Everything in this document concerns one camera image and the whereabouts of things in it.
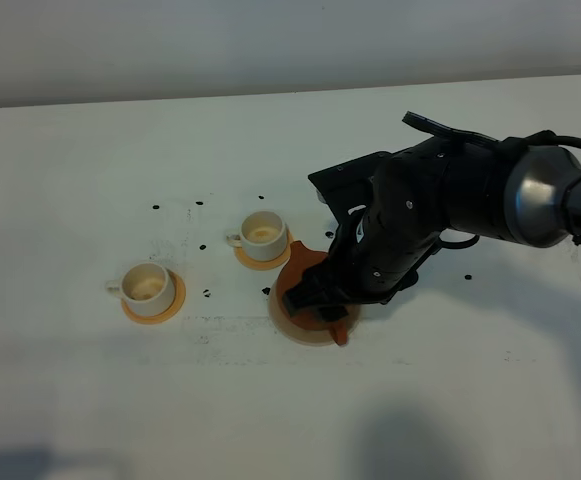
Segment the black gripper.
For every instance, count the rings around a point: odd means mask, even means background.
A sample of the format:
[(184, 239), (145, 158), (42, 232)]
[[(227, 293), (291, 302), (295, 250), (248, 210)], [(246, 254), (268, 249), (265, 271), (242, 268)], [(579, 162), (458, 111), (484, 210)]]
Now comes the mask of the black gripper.
[(343, 305), (388, 302), (445, 228), (443, 214), (420, 209), (333, 215), (338, 227), (324, 266), (307, 269), (283, 294), (290, 316), (308, 312), (337, 322), (348, 316)]

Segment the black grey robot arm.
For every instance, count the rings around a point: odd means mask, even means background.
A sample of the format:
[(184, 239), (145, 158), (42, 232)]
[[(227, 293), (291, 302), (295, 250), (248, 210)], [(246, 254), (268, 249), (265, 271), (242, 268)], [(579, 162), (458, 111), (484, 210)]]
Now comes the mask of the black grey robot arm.
[(338, 227), (325, 259), (282, 295), (290, 315), (333, 322), (351, 305), (389, 302), (445, 248), (447, 230), (468, 245), (581, 242), (581, 139), (550, 131), (484, 143), (436, 136), (309, 179)]

